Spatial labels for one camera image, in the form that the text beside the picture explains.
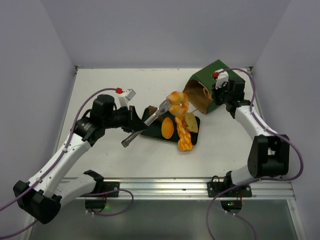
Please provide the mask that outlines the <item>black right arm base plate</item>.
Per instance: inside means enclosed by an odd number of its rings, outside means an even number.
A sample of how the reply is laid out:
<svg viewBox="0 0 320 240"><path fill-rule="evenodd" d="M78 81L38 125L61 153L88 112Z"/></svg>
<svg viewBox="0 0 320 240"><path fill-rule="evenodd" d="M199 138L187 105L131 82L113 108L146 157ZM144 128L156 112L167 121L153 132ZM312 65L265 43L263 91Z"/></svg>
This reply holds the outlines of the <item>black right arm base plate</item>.
<svg viewBox="0 0 320 240"><path fill-rule="evenodd" d="M229 176L218 177L217 175L214 175L211 180L206 183L206 186L209 198L214 198L218 194L229 189L231 190L221 195L223 198L250 198L253 196L249 185L243 185L235 188L235 185L231 182L231 178Z"/></svg>

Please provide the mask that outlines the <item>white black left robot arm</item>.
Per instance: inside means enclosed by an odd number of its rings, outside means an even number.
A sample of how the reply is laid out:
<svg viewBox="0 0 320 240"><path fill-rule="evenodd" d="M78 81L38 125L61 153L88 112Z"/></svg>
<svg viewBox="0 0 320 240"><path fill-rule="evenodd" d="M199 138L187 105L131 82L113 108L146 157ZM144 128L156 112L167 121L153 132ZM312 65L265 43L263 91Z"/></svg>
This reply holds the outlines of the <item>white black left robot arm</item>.
<svg viewBox="0 0 320 240"><path fill-rule="evenodd" d="M101 195L106 190L104 178L93 170L85 171L65 186L61 181L107 129L121 128L128 133L147 129L135 107L129 105L133 96L132 89L121 93L118 96L120 108L116 109L111 95L98 95L87 111L89 116L76 119L67 140L47 164L27 182L19 180L13 186L18 206L42 224L47 224L74 199L83 195Z"/></svg>

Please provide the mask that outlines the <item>tan sliced fake bread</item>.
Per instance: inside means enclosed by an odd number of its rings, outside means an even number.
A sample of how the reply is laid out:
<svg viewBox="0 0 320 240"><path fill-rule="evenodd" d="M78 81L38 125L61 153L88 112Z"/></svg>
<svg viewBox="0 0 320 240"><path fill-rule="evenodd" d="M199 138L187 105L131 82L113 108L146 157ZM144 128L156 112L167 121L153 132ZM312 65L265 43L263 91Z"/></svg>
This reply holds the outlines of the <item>tan sliced fake bread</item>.
<svg viewBox="0 0 320 240"><path fill-rule="evenodd" d="M193 113L190 113L190 112L186 113L186 115L184 116L184 121L185 121L185 127L188 132L198 133L199 127L198 127L196 117Z"/></svg>

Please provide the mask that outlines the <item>orange braided fake bread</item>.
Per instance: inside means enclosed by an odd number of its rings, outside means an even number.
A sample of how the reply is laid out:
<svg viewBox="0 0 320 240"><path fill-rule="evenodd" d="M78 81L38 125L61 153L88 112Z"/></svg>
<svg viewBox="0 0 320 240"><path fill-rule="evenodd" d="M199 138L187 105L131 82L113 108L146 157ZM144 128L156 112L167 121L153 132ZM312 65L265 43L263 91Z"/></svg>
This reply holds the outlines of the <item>orange braided fake bread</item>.
<svg viewBox="0 0 320 240"><path fill-rule="evenodd" d="M194 145L191 141L191 134L188 132L188 125L184 116L175 116L176 129L179 136L178 148L183 151L191 151Z"/></svg>

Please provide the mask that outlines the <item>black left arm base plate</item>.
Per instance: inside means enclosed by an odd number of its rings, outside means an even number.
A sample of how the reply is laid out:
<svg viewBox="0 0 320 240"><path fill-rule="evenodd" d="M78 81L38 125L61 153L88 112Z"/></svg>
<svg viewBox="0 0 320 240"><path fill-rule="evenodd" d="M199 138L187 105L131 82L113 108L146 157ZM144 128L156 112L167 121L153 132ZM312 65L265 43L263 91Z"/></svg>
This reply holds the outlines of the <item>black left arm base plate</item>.
<svg viewBox="0 0 320 240"><path fill-rule="evenodd" d="M105 192L110 192L110 191L115 191L118 190L120 188L120 183L118 181L104 181L102 183L102 186L100 188L100 192L101 193L105 193ZM115 191L112 193L107 193L107 194L103 194L102 195L104 198L117 198L119 196L119 192Z"/></svg>

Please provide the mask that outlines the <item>green paper bag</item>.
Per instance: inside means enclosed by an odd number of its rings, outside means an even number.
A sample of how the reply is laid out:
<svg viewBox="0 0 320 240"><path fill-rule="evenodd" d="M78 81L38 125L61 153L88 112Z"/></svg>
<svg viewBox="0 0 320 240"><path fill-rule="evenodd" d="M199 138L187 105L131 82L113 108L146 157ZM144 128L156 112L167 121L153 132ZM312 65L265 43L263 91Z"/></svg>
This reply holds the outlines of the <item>green paper bag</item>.
<svg viewBox="0 0 320 240"><path fill-rule="evenodd" d="M218 59L194 73L186 83L182 92L201 113L209 114L218 107L212 99L213 85L217 81L213 78L213 73L225 69L229 69L229 67Z"/></svg>

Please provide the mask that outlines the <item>orange oval fake bread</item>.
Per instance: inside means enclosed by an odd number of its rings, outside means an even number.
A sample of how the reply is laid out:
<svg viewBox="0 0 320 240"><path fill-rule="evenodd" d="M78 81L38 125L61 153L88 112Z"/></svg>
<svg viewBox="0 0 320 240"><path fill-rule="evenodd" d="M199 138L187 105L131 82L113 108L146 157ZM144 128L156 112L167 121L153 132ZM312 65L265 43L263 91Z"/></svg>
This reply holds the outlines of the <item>orange oval fake bread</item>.
<svg viewBox="0 0 320 240"><path fill-rule="evenodd" d="M170 139L174 133L174 125L170 117L166 117L161 124L161 134L165 139Z"/></svg>

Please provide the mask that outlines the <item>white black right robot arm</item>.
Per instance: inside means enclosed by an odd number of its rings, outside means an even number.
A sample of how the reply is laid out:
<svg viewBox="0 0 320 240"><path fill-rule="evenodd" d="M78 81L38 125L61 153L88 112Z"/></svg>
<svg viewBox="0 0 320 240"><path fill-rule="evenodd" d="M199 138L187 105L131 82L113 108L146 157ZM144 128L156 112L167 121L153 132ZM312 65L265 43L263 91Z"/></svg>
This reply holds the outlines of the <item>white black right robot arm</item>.
<svg viewBox="0 0 320 240"><path fill-rule="evenodd" d="M261 177L279 177L289 171L290 146L283 139L266 131L260 116L245 99L245 80L241 77L217 76L212 86L212 99L217 106L225 104L227 112L242 125L252 139L247 164L227 173L223 192L235 196L242 183Z"/></svg>

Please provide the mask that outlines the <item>orange ring fake bread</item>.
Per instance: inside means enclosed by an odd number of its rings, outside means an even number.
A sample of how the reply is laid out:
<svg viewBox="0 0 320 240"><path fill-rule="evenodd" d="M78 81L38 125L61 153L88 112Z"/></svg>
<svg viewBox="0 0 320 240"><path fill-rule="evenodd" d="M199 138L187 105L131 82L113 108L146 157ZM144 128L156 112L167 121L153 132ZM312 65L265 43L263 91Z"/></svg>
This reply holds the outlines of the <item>orange ring fake bread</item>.
<svg viewBox="0 0 320 240"><path fill-rule="evenodd" d="M174 91L166 97L170 103L169 112L174 116L184 116L189 110L189 99L186 93Z"/></svg>

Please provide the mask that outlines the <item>metal serving tongs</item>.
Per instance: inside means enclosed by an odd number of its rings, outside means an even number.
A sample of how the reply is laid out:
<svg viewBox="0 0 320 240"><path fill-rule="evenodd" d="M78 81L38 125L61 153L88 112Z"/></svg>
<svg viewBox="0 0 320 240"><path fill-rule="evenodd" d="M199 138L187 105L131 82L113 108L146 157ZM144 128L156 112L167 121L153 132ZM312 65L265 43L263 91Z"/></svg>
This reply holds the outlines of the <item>metal serving tongs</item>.
<svg viewBox="0 0 320 240"><path fill-rule="evenodd" d="M150 126L158 117L162 116L163 114L165 114L169 108L171 107L171 103L169 100L164 100L159 107L157 108L157 110L147 119L144 121L144 123L147 126ZM142 133L143 130L141 131L137 131L132 133L131 135L129 135L126 139L124 139L121 144L124 148L128 147L130 145L130 143L140 134Z"/></svg>

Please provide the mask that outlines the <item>brown fake chocolate bread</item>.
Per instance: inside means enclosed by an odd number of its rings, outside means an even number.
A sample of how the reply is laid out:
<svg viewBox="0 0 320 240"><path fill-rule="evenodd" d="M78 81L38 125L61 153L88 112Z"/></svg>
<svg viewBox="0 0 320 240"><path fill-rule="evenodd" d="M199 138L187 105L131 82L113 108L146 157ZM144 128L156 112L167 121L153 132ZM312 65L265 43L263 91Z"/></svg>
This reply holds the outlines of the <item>brown fake chocolate bread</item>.
<svg viewBox="0 0 320 240"><path fill-rule="evenodd" d="M149 105L148 106L149 116L153 115L157 111L157 109L158 109L157 107ZM160 115L154 121L162 123L164 121L164 117Z"/></svg>

